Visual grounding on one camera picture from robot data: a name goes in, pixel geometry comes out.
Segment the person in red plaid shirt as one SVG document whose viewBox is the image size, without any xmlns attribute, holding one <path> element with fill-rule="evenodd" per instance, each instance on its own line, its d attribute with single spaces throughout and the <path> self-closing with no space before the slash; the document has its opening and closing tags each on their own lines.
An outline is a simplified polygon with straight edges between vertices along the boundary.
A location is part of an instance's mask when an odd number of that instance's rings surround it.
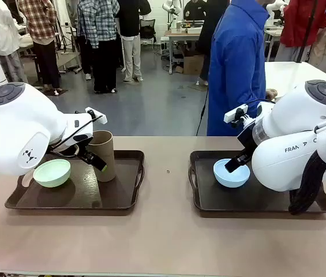
<svg viewBox="0 0 326 277">
<path fill-rule="evenodd" d="M 44 92 L 55 96 L 62 92 L 55 53 L 57 13 L 50 0 L 18 0 L 18 9 L 27 22 L 38 59 Z"/>
</svg>

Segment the person in blue plaid shirt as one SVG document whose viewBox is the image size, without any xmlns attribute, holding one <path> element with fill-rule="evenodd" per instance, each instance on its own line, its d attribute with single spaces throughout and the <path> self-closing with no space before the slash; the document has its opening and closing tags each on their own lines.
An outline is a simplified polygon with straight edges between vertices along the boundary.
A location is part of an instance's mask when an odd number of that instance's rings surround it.
<svg viewBox="0 0 326 277">
<path fill-rule="evenodd" d="M 116 93 L 118 0 L 79 0 L 78 27 L 92 49 L 95 93 Z"/>
</svg>

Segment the black office chair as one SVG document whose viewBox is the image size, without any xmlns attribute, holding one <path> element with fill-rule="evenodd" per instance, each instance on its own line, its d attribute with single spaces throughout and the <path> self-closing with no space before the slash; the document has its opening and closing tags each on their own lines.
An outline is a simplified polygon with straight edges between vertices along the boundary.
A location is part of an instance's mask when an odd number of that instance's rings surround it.
<svg viewBox="0 0 326 277">
<path fill-rule="evenodd" d="M 140 19 L 140 39 L 142 42 L 150 42 L 152 47 L 155 46 L 157 42 L 155 32 L 155 19 Z"/>
</svg>

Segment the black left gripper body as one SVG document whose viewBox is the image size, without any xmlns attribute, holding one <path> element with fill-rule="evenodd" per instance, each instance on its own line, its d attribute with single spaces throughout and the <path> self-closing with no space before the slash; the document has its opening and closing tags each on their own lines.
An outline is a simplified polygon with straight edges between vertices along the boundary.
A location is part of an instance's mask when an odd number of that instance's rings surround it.
<svg viewBox="0 0 326 277">
<path fill-rule="evenodd" d="M 77 158 L 79 158 L 86 164 L 92 164 L 95 159 L 95 154 L 92 152 L 89 152 L 86 148 L 79 148 Z"/>
</svg>

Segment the black stand pole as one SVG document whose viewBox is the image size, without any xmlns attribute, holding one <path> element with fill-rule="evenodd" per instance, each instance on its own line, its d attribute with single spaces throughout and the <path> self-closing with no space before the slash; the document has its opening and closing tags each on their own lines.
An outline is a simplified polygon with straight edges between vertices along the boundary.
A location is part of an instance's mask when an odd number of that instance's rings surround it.
<svg viewBox="0 0 326 277">
<path fill-rule="evenodd" d="M 303 38 L 302 46 L 300 47 L 299 53 L 297 55 L 296 63 L 301 63 L 302 62 L 302 56 L 303 56 L 303 53 L 304 53 L 304 50 L 305 50 L 305 47 L 306 47 L 306 44 L 307 44 L 307 41 L 308 41 L 308 37 L 309 37 L 309 34 L 310 34 L 310 30 L 311 30 L 311 27 L 312 27 L 312 24 L 313 24 L 313 21 L 314 21 L 315 12 L 316 12 L 316 9 L 317 9 L 317 4 L 318 4 L 318 0 L 313 0 L 312 11 L 311 11 L 310 16 L 309 16 L 309 20 L 308 20 L 308 24 L 307 24 L 306 31 L 305 31 L 305 36 Z"/>
</svg>

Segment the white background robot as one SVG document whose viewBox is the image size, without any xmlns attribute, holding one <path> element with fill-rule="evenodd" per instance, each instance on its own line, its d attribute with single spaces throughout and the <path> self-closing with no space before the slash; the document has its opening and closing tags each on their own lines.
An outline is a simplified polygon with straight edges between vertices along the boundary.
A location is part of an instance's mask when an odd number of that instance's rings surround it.
<svg viewBox="0 0 326 277">
<path fill-rule="evenodd" d="M 288 5 L 284 0 L 275 0 L 266 6 L 269 18 L 265 23 L 265 28 L 278 28 L 284 26 L 284 8 Z M 275 18 L 275 11 L 280 12 L 280 18 Z"/>
<path fill-rule="evenodd" d="M 165 0 L 162 9 L 168 14 L 168 29 L 176 29 L 177 18 L 182 9 L 181 0 Z"/>
</svg>

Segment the pale green bowl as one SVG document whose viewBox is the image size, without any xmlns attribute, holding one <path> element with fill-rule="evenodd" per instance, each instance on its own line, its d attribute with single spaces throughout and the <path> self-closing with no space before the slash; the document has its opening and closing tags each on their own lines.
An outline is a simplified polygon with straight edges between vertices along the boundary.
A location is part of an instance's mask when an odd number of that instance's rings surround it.
<svg viewBox="0 0 326 277">
<path fill-rule="evenodd" d="M 65 159 L 49 160 L 35 169 L 34 180 L 45 188 L 55 188 L 70 177 L 71 164 Z"/>
</svg>

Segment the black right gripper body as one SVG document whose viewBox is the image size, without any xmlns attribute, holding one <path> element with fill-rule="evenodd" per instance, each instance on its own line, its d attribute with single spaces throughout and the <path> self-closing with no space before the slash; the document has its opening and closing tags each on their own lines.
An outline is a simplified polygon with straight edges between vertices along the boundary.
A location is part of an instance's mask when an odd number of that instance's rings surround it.
<svg viewBox="0 0 326 277">
<path fill-rule="evenodd" d="M 244 149 L 242 150 L 242 154 L 247 158 L 251 158 L 255 149 L 257 148 L 257 144 L 253 138 L 253 128 L 255 124 L 249 124 L 238 136 L 238 141 L 243 145 Z"/>
</svg>

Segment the person in black top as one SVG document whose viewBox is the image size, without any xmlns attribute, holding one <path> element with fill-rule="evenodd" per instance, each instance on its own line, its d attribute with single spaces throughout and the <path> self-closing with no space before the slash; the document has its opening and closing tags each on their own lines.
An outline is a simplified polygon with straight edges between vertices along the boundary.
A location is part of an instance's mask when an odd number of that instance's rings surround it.
<svg viewBox="0 0 326 277">
<path fill-rule="evenodd" d="M 141 73 L 140 17 L 150 14 L 148 0 L 118 0 L 119 34 L 123 45 L 125 83 L 143 81 Z"/>
</svg>

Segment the grey background desk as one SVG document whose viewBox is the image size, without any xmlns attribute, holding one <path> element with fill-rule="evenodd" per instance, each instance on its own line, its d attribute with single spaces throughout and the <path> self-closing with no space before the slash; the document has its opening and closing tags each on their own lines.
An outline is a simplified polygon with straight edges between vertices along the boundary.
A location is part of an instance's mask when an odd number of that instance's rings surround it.
<svg viewBox="0 0 326 277">
<path fill-rule="evenodd" d="M 169 45 L 169 70 L 168 70 L 168 73 L 169 74 L 173 73 L 173 64 L 174 63 L 183 61 L 183 59 L 174 58 L 174 54 L 173 54 L 174 42 L 198 41 L 201 31 L 202 31 L 202 27 L 184 28 L 180 32 L 177 29 L 170 29 L 170 30 L 165 31 L 164 36 L 162 36 L 161 39 L 162 38 L 168 39 L 168 45 Z"/>
</svg>

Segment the light blue bowl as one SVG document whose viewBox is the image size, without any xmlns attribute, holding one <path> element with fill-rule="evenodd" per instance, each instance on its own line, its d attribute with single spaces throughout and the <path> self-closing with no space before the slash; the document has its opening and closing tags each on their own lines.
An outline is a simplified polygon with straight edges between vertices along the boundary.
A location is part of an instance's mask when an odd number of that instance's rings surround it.
<svg viewBox="0 0 326 277">
<path fill-rule="evenodd" d="M 250 169 L 247 165 L 243 165 L 230 173 L 225 167 L 229 161 L 230 159 L 218 160 L 213 166 L 213 173 L 221 185 L 227 188 L 238 188 L 249 179 Z"/>
</svg>

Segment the person in red jacket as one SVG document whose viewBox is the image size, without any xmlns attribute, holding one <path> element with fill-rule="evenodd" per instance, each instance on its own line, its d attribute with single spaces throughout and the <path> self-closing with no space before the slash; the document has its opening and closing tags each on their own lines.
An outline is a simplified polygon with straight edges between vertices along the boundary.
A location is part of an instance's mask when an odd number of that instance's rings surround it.
<svg viewBox="0 0 326 277">
<path fill-rule="evenodd" d="M 280 45 L 276 54 L 276 62 L 296 62 L 302 46 L 313 0 L 290 0 L 284 8 L 284 28 L 280 36 Z M 312 45 L 317 40 L 320 29 L 326 27 L 326 0 L 318 0 L 314 21 L 302 56 L 305 61 Z"/>
</svg>

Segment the cardboard box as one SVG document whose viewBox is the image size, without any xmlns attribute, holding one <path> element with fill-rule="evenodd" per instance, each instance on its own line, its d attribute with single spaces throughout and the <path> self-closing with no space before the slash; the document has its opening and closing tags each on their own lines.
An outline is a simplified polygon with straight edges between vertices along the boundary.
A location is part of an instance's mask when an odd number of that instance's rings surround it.
<svg viewBox="0 0 326 277">
<path fill-rule="evenodd" d="M 204 62 L 203 55 L 184 56 L 183 74 L 199 75 Z"/>
</svg>

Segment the black tripod stand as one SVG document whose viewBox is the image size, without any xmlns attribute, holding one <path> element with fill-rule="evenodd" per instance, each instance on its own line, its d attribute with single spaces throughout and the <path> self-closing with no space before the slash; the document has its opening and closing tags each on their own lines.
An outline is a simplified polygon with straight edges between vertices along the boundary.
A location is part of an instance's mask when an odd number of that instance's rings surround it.
<svg viewBox="0 0 326 277">
<path fill-rule="evenodd" d="M 73 72 L 74 74 L 80 73 L 82 67 L 72 26 L 67 22 L 62 25 L 59 18 L 57 17 L 57 31 L 59 37 L 58 48 L 60 49 L 60 53 L 62 55 L 73 54 L 73 58 L 61 66 L 61 70 L 59 71 L 60 74 L 66 74 L 70 72 Z"/>
</svg>

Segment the tall brown cup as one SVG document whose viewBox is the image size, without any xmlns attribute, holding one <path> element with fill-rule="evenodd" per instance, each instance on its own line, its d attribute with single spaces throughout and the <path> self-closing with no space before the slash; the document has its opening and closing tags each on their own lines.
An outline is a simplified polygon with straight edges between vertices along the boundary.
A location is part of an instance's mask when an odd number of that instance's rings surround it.
<svg viewBox="0 0 326 277">
<path fill-rule="evenodd" d="M 114 161 L 113 134 L 107 130 L 97 130 L 93 132 L 93 139 L 87 146 L 87 150 L 96 154 L 106 162 L 105 170 L 94 171 L 99 182 L 109 182 L 116 176 Z"/>
</svg>

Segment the dark brown serving tray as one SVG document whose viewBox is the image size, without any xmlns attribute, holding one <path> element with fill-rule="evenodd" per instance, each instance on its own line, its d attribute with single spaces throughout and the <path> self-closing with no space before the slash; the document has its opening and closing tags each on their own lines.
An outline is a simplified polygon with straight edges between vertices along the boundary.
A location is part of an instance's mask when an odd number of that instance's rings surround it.
<svg viewBox="0 0 326 277">
<path fill-rule="evenodd" d="M 114 158 L 116 177 L 108 182 L 98 181 L 91 165 L 75 159 L 70 161 L 70 177 L 56 188 L 45 188 L 33 178 L 24 187 L 24 176 L 20 176 L 5 207 L 22 211 L 128 212 L 136 203 L 144 178 L 145 155 L 140 150 L 115 150 Z"/>
<path fill-rule="evenodd" d="M 202 217 L 228 217 L 230 213 L 288 214 L 289 192 L 276 192 L 263 186 L 253 173 L 238 188 L 227 188 L 216 180 L 214 164 L 222 158 L 233 158 L 239 150 L 193 151 L 188 170 L 193 202 Z"/>
</svg>

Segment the seated person in dark jacket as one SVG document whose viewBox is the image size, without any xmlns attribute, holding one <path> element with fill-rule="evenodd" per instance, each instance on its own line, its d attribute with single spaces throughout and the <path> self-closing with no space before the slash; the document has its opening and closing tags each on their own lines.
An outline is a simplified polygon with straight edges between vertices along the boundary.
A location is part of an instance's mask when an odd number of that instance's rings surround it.
<svg viewBox="0 0 326 277">
<path fill-rule="evenodd" d="M 189 0 L 183 10 L 185 20 L 205 20 L 207 3 L 204 0 Z"/>
</svg>

